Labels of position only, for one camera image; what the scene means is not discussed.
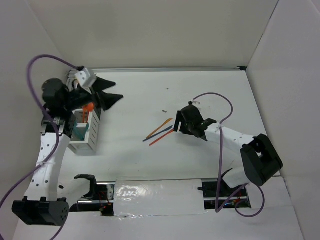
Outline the yellow plastic knife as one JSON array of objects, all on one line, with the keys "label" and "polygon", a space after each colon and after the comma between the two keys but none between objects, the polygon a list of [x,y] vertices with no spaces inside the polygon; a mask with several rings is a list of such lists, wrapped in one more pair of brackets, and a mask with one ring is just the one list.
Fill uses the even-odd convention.
[{"label": "yellow plastic knife", "polygon": [[146,138],[151,137],[153,134],[155,134],[158,130],[160,130],[163,126],[165,126],[167,123],[171,122],[173,118],[168,118],[165,120],[160,126],[158,126],[155,130],[153,130]]}]

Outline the orange plastic spoon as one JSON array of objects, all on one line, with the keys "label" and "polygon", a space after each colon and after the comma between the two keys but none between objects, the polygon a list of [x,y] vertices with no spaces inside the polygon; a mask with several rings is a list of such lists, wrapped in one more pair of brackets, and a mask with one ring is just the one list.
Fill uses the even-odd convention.
[{"label": "orange plastic spoon", "polygon": [[89,104],[87,105],[86,109],[87,109],[87,111],[91,112],[91,111],[94,110],[94,107],[95,107],[94,103],[91,102],[91,103],[89,103]]}]

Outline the orange plastic fork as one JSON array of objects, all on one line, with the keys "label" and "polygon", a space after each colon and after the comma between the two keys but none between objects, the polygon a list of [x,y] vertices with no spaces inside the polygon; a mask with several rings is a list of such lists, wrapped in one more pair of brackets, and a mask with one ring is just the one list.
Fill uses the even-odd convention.
[{"label": "orange plastic fork", "polygon": [[86,113],[88,111],[88,106],[87,105],[83,106],[82,111],[83,111],[83,113]]}]

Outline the teal plastic knife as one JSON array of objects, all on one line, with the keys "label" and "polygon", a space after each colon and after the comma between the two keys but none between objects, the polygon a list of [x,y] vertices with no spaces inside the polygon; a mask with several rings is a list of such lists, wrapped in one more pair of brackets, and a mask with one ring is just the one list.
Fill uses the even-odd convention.
[{"label": "teal plastic knife", "polygon": [[90,128],[90,125],[89,125],[89,123],[87,122],[87,123],[86,123],[86,126],[85,126],[85,128],[84,128],[84,132],[83,132],[84,136],[86,135],[86,133],[87,133],[87,131],[89,130],[89,128]]}]

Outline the teal plastic spoon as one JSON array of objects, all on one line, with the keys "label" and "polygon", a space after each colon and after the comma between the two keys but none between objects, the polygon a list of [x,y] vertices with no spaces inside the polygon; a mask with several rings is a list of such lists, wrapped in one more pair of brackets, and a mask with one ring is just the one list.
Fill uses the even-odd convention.
[{"label": "teal plastic spoon", "polygon": [[75,123],[73,126],[73,133],[72,133],[73,138],[76,139],[77,141],[84,141],[85,135],[86,133],[84,132],[84,130],[78,127],[78,124]]}]

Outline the orange plastic knife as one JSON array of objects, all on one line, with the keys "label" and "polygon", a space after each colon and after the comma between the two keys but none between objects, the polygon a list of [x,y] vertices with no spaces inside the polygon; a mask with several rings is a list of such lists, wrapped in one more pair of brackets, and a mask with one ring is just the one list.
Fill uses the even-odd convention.
[{"label": "orange plastic knife", "polygon": [[153,142],[151,142],[149,144],[149,146],[152,146],[154,144],[156,144],[157,142],[159,142],[160,140],[162,140],[163,138],[165,138],[167,135],[171,134],[174,132],[174,129],[169,130],[167,133],[165,133],[164,135],[160,136],[159,138],[157,138],[156,140],[154,140]]}]

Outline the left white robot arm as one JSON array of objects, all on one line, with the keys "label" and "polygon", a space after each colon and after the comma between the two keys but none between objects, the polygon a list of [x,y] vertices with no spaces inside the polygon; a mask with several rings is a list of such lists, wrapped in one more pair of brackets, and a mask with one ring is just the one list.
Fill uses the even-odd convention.
[{"label": "left white robot arm", "polygon": [[35,172],[23,199],[15,200],[11,208],[26,225],[61,227],[67,221],[70,207],[80,198],[97,197],[99,187],[94,175],[78,174],[65,183],[59,183],[59,176],[76,125],[73,112],[89,103],[103,111],[109,110],[123,98],[121,94],[104,92],[115,85],[100,77],[89,90],[82,87],[69,90],[58,78],[43,83],[45,104]]}]

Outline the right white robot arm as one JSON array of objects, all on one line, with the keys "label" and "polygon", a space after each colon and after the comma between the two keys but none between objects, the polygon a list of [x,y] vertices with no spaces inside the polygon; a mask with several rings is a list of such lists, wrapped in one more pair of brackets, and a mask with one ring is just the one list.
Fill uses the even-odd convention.
[{"label": "right white robot arm", "polygon": [[236,187],[249,183],[261,187],[283,168],[283,162],[267,135],[247,135],[224,127],[211,118],[203,119],[200,110],[192,104],[177,111],[173,131],[219,144],[240,155],[240,166],[221,174],[218,190],[223,196],[230,196]]}]

